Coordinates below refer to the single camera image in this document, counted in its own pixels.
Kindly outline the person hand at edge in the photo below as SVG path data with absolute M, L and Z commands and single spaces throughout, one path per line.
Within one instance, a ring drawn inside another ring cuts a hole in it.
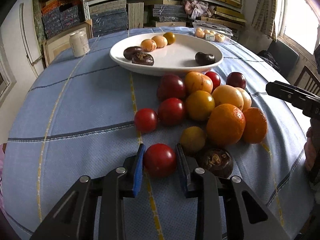
M 317 152 L 315 150 L 315 147 L 312 143 L 312 128 L 309 127 L 307 133 L 306 133 L 307 141 L 304 145 L 304 151 L 305 151 L 305 168 L 307 171 L 311 171 L 313 168 L 313 165 L 315 163 Z

